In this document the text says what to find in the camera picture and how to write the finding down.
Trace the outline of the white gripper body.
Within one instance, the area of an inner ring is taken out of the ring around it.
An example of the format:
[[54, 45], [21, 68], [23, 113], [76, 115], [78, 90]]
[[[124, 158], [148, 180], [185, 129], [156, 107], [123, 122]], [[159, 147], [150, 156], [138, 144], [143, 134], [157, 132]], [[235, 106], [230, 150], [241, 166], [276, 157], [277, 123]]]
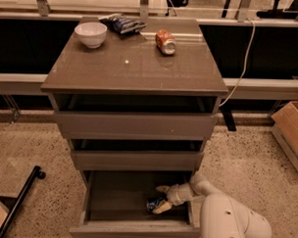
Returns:
[[185, 202], [191, 201], [195, 197], [195, 192], [189, 183], [173, 185], [166, 193], [167, 199], [173, 205], [180, 206]]

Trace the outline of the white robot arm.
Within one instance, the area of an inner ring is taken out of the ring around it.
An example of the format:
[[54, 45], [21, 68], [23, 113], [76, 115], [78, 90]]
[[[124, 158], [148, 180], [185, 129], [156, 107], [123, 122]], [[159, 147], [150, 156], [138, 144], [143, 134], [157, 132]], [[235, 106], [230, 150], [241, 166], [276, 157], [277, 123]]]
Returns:
[[156, 190], [164, 193], [147, 205], [152, 214], [162, 214], [203, 195], [199, 224], [200, 238], [272, 238], [266, 218], [235, 201], [196, 171], [184, 184], [162, 185]]

